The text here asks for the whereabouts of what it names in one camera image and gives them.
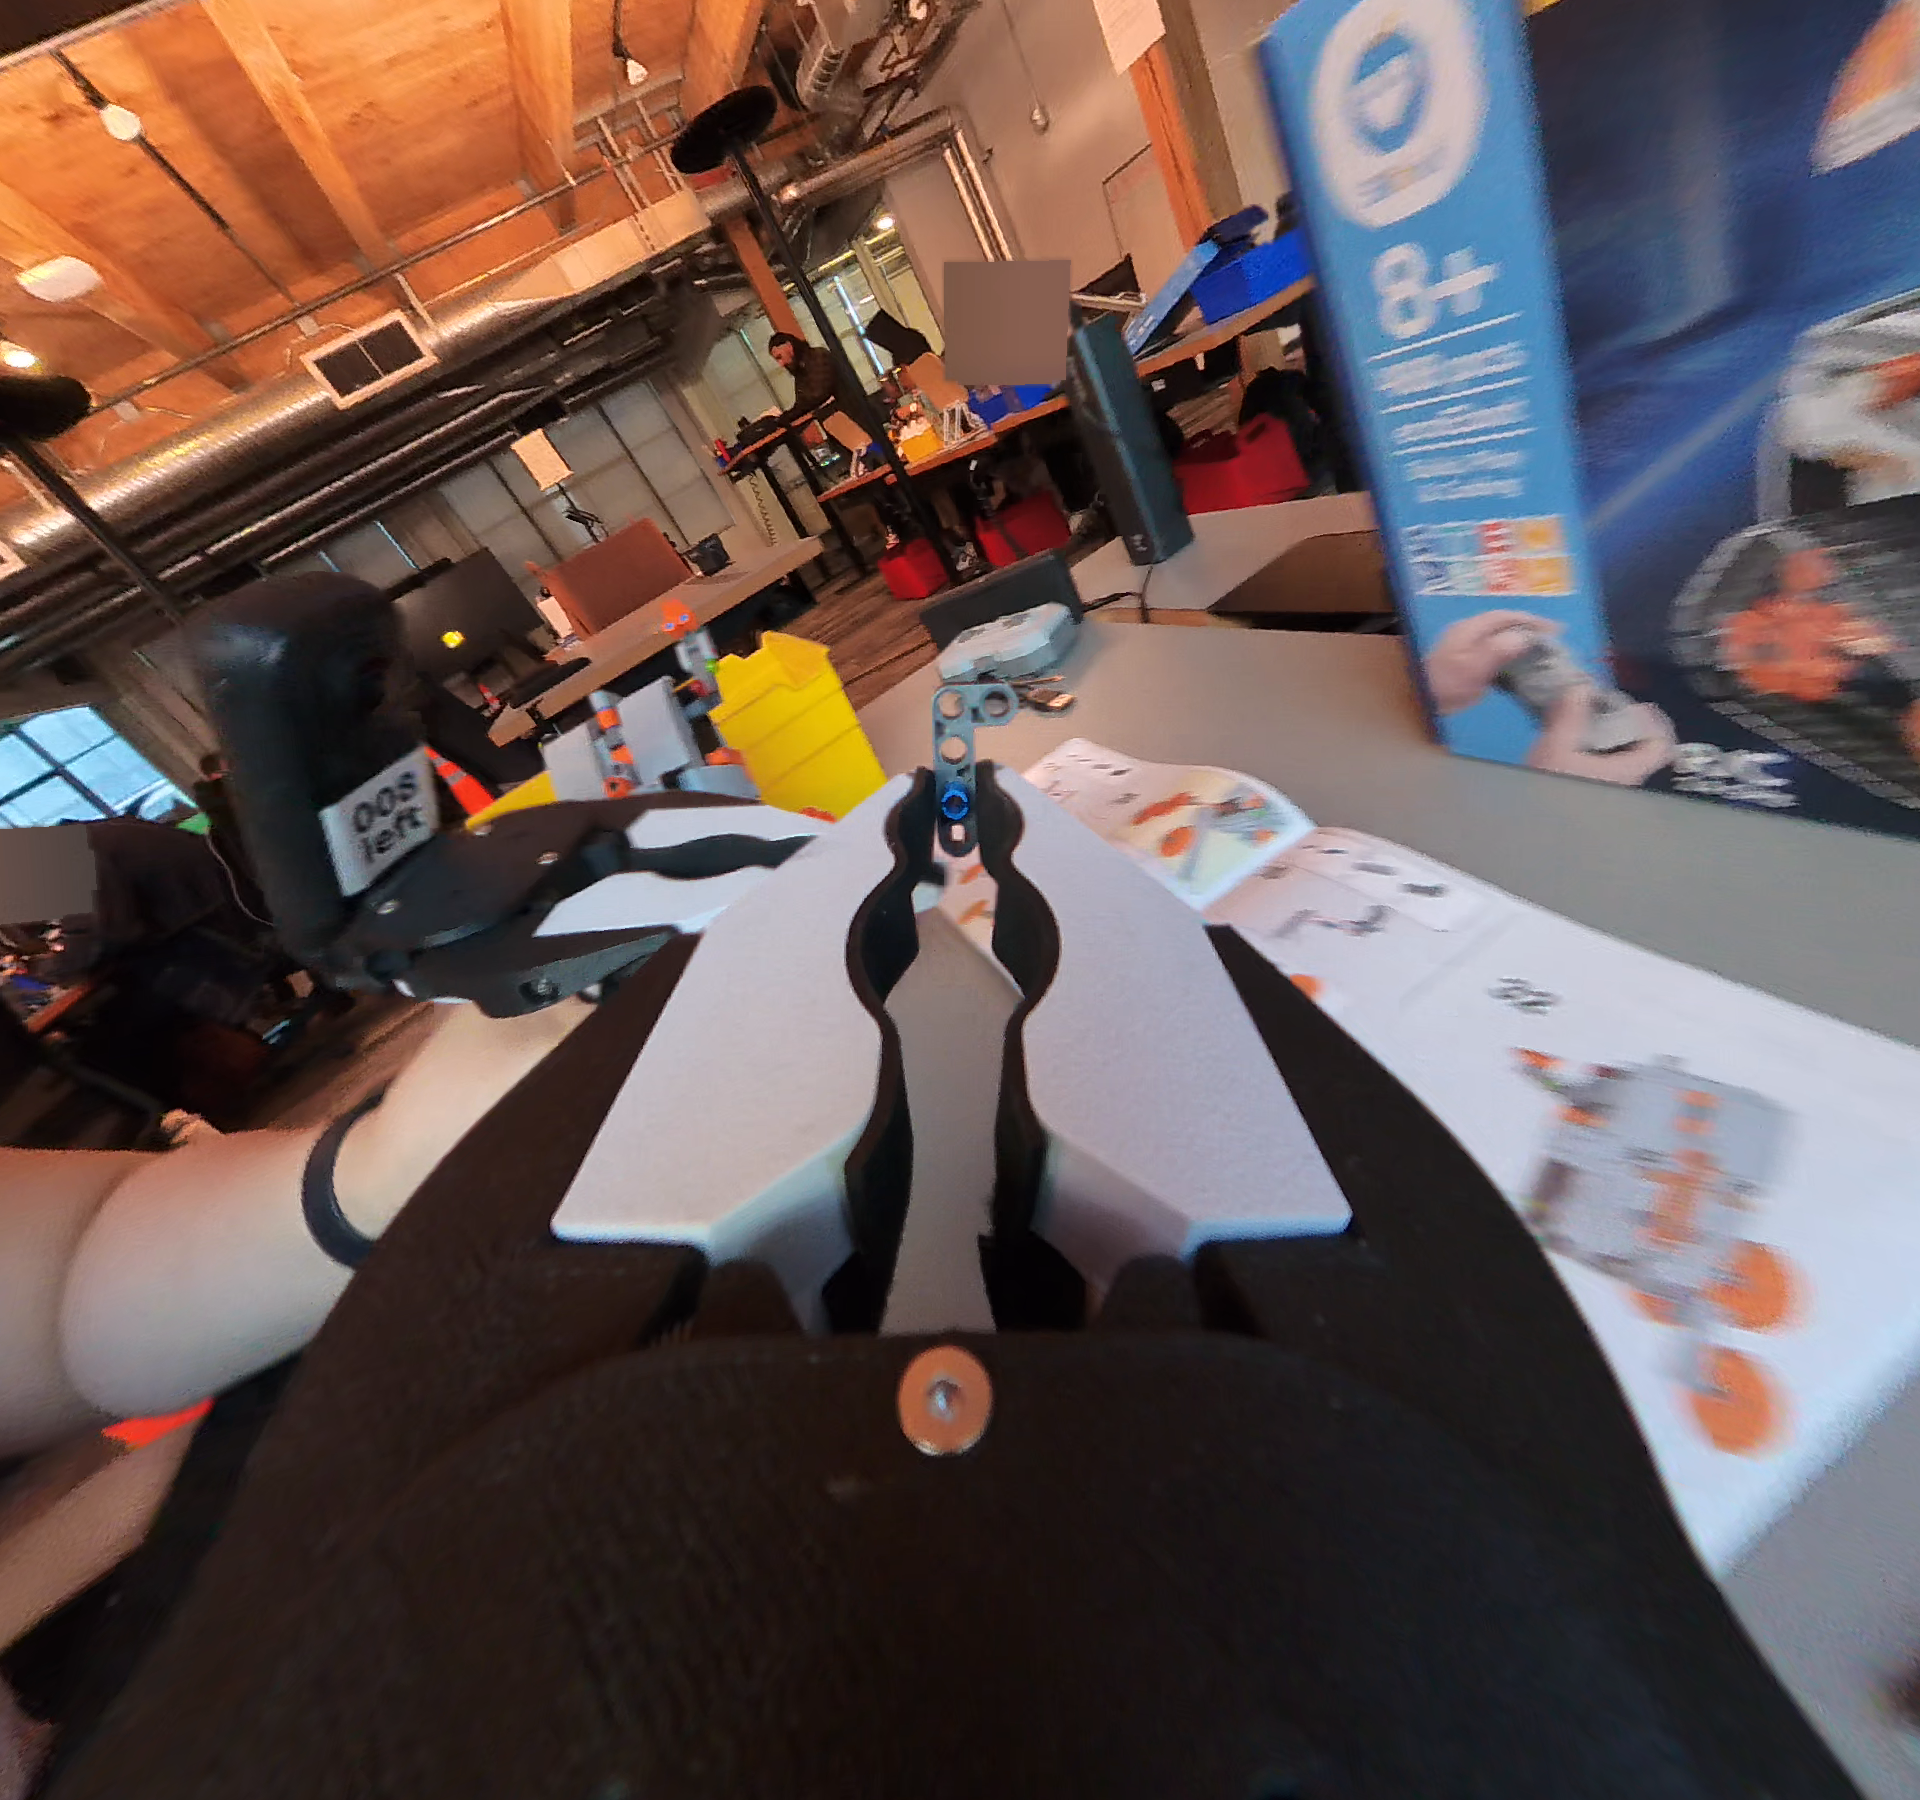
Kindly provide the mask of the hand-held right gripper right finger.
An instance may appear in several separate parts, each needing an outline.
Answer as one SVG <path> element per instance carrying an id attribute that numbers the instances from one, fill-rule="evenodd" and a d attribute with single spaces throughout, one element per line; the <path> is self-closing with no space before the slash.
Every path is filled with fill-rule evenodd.
<path id="1" fill-rule="evenodd" d="M 1204 910 L 1306 824 L 1215 767 L 983 770 L 1001 1045 L 980 1276 L 1001 1333 L 1078 1328 L 1137 1261 L 1336 1237 L 1351 1203 Z"/>

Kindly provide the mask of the black rectangular box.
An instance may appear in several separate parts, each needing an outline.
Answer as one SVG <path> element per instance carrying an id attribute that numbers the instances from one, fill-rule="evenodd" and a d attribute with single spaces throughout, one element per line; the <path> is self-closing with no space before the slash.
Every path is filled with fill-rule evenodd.
<path id="1" fill-rule="evenodd" d="M 1081 621 L 1086 612 L 1069 558 L 1060 550 L 1029 555 L 983 578 L 947 588 L 920 608 L 920 624 L 933 650 L 945 653 L 968 630 L 1046 606 L 1065 608 L 1074 621 Z"/>

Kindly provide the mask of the window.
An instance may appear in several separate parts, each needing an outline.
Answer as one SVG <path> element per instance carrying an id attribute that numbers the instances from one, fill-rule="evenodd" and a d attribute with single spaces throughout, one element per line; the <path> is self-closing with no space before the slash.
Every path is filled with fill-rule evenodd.
<path id="1" fill-rule="evenodd" d="M 3 827 L 174 824 L 192 814 L 192 799 L 93 710 L 3 727 Z"/>

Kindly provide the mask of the dark computer tower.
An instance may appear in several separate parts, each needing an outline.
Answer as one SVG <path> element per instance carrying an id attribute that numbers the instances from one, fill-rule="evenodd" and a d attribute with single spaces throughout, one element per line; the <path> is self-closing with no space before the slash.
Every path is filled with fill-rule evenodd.
<path id="1" fill-rule="evenodd" d="M 1194 539 L 1193 524 L 1119 320 L 1096 317 L 1073 329 L 1065 384 L 1078 439 L 1129 559 L 1151 568 L 1182 553 Z"/>

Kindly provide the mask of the blue robot kit box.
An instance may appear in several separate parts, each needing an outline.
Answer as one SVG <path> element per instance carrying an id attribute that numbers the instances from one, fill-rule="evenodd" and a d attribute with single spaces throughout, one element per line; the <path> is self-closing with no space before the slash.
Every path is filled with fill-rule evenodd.
<path id="1" fill-rule="evenodd" d="M 1260 46 L 1428 730 L 1915 841 L 1915 0 Z"/>

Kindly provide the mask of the neighbouring desk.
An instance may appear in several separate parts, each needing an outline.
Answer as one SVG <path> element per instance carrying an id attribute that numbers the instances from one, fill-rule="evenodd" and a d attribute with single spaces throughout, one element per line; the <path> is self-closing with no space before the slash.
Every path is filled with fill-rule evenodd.
<path id="1" fill-rule="evenodd" d="M 1394 600 L 1373 501 L 1364 494 L 1193 519 L 1193 544 L 1172 559 L 1134 566 L 1112 540 L 1073 568 L 1078 595 L 1110 617 L 1151 626 L 1265 624 L 1342 632 L 1392 620 Z"/>

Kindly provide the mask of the silver air duct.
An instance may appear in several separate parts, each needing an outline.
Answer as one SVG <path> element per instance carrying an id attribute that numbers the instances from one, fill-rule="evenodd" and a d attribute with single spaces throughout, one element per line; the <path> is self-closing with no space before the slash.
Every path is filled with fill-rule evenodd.
<path id="1" fill-rule="evenodd" d="M 796 206 L 838 201 L 933 156 L 960 129 L 952 108 L 926 113 L 860 156 L 787 184 L 777 197 Z M 423 364 L 382 374 L 371 395 L 354 406 L 303 369 L 303 383 L 261 388 L 162 446 L 78 477 L 72 489 L 168 593 L 208 555 L 261 555 L 266 550 L 243 540 L 254 523 L 271 529 L 291 519 L 308 494 L 330 499 L 326 492 L 346 487 L 351 474 L 382 471 L 419 436 L 438 446 L 460 421 L 501 428 L 509 401 L 555 398 L 563 362 L 584 364 L 589 346 L 609 326 L 640 315 L 654 277 L 747 209 L 746 188 L 732 179 L 565 238 L 522 272 L 437 304 L 423 330 L 404 315 L 396 330 L 416 339 Z M 34 636 L 91 632 L 41 621 L 91 617 L 85 612 L 102 608 L 112 620 L 145 606 L 143 588 L 129 584 L 124 571 L 43 492 L 40 506 L 4 507 L 4 550 L 20 546 L 29 550 L 25 564 L 3 582 L 4 664 L 36 660 L 6 652 Z"/>

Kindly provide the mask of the black monitor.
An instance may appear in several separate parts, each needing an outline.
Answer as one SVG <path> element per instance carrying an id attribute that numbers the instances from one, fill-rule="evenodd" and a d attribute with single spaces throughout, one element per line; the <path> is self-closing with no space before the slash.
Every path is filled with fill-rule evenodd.
<path id="1" fill-rule="evenodd" d="M 509 658 L 541 658 L 541 614 L 487 552 L 416 571 L 389 588 L 387 600 L 423 681 L 467 677 Z"/>

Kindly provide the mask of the yellow storage bin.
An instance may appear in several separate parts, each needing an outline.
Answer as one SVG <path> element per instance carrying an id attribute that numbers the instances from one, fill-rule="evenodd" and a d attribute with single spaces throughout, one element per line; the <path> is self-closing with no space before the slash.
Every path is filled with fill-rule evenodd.
<path id="1" fill-rule="evenodd" d="M 823 645 L 766 632 L 715 681 L 712 726 L 765 805 L 838 822 L 890 780 Z"/>

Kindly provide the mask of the light background table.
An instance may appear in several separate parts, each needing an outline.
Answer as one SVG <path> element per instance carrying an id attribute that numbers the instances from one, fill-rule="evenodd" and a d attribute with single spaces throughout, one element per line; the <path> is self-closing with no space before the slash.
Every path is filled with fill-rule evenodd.
<path id="1" fill-rule="evenodd" d="M 719 574 L 695 574 L 692 580 L 597 636 L 576 636 L 571 645 L 556 650 L 543 664 L 551 670 L 551 677 L 532 678 L 541 688 L 528 703 L 501 710 L 493 718 L 489 730 L 493 747 L 504 749 L 522 739 L 539 739 L 547 727 L 555 727 L 565 714 L 579 710 L 590 691 L 617 684 L 619 678 L 636 672 L 645 661 L 657 660 L 667 647 L 667 634 L 658 626 L 660 603 L 686 603 L 695 620 L 707 628 L 775 588 L 797 588 L 800 600 L 808 606 L 812 590 L 804 584 L 800 572 L 820 559 L 823 553 L 820 539 L 787 540 L 756 558 L 733 561 Z"/>

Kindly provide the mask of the grey angled building beam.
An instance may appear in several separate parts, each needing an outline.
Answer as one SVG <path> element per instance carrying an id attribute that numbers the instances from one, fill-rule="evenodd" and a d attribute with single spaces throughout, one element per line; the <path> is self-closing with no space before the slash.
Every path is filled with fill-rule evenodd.
<path id="1" fill-rule="evenodd" d="M 978 809 L 983 799 L 975 735 L 1001 727 L 1021 711 L 1011 684 L 944 684 L 931 703 L 933 749 L 933 838 L 950 858 L 963 858 L 976 848 Z M 945 829 L 939 817 L 939 789 L 945 780 L 972 780 L 975 822 L 966 829 Z"/>

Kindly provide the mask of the blue storage bins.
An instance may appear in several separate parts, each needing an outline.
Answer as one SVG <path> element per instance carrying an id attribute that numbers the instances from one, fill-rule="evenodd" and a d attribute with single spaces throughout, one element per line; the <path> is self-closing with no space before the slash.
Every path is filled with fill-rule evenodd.
<path id="1" fill-rule="evenodd" d="M 1302 231 L 1290 205 L 1270 225 L 1268 209 L 1247 206 L 1208 229 L 1193 247 L 1200 267 L 1190 297 L 1204 325 L 1223 325 L 1309 278 Z"/>

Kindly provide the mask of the person's left hand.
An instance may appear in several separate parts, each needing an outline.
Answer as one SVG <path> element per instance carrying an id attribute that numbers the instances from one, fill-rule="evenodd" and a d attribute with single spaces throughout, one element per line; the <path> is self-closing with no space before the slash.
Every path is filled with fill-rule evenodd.
<path id="1" fill-rule="evenodd" d="M 581 999 L 516 1019 L 440 1009 L 419 1052 L 342 1145 L 334 1187 L 354 1229 L 382 1237 L 467 1133 L 594 1013 Z"/>

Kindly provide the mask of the white air vent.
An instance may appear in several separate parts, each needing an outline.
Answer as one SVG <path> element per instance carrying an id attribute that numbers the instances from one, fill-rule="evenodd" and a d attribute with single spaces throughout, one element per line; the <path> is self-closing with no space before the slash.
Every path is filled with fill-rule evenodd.
<path id="1" fill-rule="evenodd" d="M 355 407 L 440 364 L 435 341 L 407 312 L 393 312 L 297 356 L 316 390 L 338 409 Z"/>

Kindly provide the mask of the wooden work table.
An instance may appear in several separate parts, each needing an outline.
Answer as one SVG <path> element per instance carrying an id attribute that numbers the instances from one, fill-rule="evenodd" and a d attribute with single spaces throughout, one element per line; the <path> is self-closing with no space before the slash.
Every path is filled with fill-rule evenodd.
<path id="1" fill-rule="evenodd" d="M 1179 338 L 1172 346 L 1138 357 L 1134 362 L 1138 379 L 1150 380 L 1182 367 L 1199 367 L 1219 347 L 1235 347 L 1248 338 L 1275 330 L 1283 325 L 1295 325 L 1299 320 L 1300 302 L 1304 302 L 1315 291 L 1315 288 L 1315 277 L 1306 274 L 1219 325 L 1200 325 L 1199 329 Z M 818 501 L 830 519 L 841 519 L 841 507 L 848 504 L 878 504 L 887 494 L 895 494 L 904 504 L 904 489 L 917 489 L 920 481 L 931 481 L 933 477 L 964 468 L 975 458 L 1003 449 L 1029 426 L 1039 426 L 1040 422 L 1050 422 L 1070 409 L 1073 398 L 1069 391 L 1054 394 L 1031 407 L 1008 415 L 998 425 L 989 425 L 963 436 L 956 443 L 939 448 L 923 460 L 906 465 L 899 473 L 880 466 L 856 477 L 848 477 L 823 492 Z"/>

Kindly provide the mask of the large red storage bin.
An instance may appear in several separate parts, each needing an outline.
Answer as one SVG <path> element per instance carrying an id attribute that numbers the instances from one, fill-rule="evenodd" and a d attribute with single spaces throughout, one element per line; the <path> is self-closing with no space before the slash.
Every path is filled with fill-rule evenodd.
<path id="1" fill-rule="evenodd" d="M 1190 519 L 1290 504 L 1312 485 L 1290 428 L 1273 415 L 1186 443 L 1175 458 L 1175 481 Z"/>

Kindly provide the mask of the grey and orange toy robot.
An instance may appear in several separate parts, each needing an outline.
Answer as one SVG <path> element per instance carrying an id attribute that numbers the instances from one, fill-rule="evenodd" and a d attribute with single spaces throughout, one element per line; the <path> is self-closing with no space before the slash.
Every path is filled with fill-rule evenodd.
<path id="1" fill-rule="evenodd" d="M 688 791 L 759 803 L 746 763 L 722 743 L 719 652 L 686 603 L 660 603 L 664 652 L 589 692 L 584 720 L 541 739 L 543 784 L 556 803 Z"/>

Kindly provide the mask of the black wristband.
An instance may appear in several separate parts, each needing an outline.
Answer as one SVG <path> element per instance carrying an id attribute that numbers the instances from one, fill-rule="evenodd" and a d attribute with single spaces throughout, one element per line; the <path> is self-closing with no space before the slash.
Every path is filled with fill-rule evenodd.
<path id="1" fill-rule="evenodd" d="M 387 1213 L 375 1229 L 367 1229 L 346 1210 L 338 1190 L 338 1167 L 349 1136 L 387 1105 L 387 1096 L 389 1087 L 381 1086 L 332 1117 L 308 1149 L 299 1174 L 299 1213 L 306 1233 L 325 1261 L 349 1274 L 366 1267 L 395 1220 L 395 1213 Z"/>

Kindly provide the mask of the brown board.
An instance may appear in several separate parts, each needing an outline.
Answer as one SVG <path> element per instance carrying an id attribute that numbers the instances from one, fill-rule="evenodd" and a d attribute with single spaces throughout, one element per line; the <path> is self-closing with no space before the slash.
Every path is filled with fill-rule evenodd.
<path id="1" fill-rule="evenodd" d="M 579 638 L 609 630 L 696 574 L 651 519 L 637 519 L 555 566 L 526 561 L 526 572 Z"/>

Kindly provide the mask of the person's left forearm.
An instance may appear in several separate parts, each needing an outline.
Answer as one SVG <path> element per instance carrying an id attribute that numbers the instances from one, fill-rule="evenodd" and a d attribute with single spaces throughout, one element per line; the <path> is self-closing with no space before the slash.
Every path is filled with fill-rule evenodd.
<path id="1" fill-rule="evenodd" d="M 318 1129 L 3 1154 L 3 1455 L 172 1413 L 301 1350 L 346 1289 L 303 1178 Z"/>

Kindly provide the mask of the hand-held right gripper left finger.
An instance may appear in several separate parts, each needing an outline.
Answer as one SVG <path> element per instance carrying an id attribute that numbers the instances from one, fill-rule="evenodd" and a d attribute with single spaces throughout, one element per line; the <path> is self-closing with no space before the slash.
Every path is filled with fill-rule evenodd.
<path id="1" fill-rule="evenodd" d="M 565 1244 L 769 1268 L 802 1325 L 876 1330 L 914 1136 L 890 1016 L 920 939 L 920 780 L 897 775 L 787 863 L 727 876 L 552 1213 Z"/>

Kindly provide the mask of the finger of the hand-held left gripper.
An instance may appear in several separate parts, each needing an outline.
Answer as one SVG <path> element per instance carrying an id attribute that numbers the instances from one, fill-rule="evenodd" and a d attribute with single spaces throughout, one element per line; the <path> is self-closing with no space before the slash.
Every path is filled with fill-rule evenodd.
<path id="1" fill-rule="evenodd" d="M 636 799 L 609 805 L 611 838 L 590 842 L 590 871 L 722 877 L 777 870 L 824 836 L 824 824 L 738 799 Z"/>
<path id="2" fill-rule="evenodd" d="M 703 934 L 725 909 L 727 873 L 626 871 L 555 903 L 547 912 L 547 938 L 601 938 L 660 930 Z"/>

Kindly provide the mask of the open white instruction booklet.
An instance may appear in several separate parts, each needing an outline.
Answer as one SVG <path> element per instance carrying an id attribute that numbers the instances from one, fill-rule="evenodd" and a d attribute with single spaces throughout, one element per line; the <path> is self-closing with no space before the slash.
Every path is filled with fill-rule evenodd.
<path id="1" fill-rule="evenodd" d="M 1712 1571 L 1908 1385 L 1914 1050 L 1309 826 L 1230 770 L 1070 739 L 1025 780 L 1452 1133 L 1553 1259 Z"/>

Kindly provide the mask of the grey desk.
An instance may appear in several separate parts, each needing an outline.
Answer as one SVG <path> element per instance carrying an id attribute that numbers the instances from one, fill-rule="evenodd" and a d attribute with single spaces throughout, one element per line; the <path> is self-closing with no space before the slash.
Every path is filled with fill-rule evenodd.
<path id="1" fill-rule="evenodd" d="M 1551 915 L 1915 1052 L 1914 842 L 1452 757 L 1428 741 L 1399 645 L 1126 628 L 1069 660 L 1077 708 L 1023 714 L 985 752 L 1029 770 L 1081 739 L 1223 767 L 1318 826 L 1425 855 Z M 1915 1368 L 1717 1580 L 1867 1796 L 1915 1796 Z"/>

